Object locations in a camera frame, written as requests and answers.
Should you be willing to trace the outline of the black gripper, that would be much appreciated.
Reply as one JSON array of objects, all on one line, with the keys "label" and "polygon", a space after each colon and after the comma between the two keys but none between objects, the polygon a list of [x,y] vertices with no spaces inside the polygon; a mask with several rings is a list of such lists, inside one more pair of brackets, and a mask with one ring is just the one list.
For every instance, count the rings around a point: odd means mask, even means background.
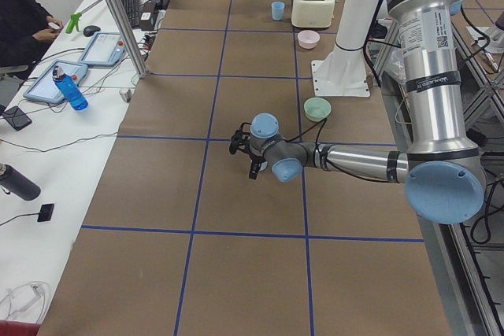
[{"label": "black gripper", "polygon": [[231,137],[229,153],[231,155],[236,154],[238,151],[245,153],[251,160],[248,177],[250,179],[256,179],[260,170],[265,168],[265,159],[252,152],[250,148],[251,133],[244,130],[246,125],[250,125],[250,123],[243,122],[240,124],[239,128],[235,130]]}]

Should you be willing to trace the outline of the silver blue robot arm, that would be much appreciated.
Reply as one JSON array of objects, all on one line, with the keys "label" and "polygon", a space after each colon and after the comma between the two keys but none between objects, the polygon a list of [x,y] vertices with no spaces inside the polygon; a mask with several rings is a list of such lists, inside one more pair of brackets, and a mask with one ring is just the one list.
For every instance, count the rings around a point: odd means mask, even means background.
[{"label": "silver blue robot arm", "polygon": [[418,216],[441,224],[465,222],[484,203],[486,176],[478,146],[467,137],[462,112],[461,76],[450,20],[461,9],[461,0],[346,0],[335,48],[316,63],[313,76],[335,96],[359,92],[361,86],[351,65],[381,6],[387,7],[398,25],[405,67],[413,130],[413,143],[405,153],[289,142],[269,113],[242,124],[232,136],[229,151],[249,156],[250,178],[266,165],[283,183],[305,167],[367,181],[401,183]]}]

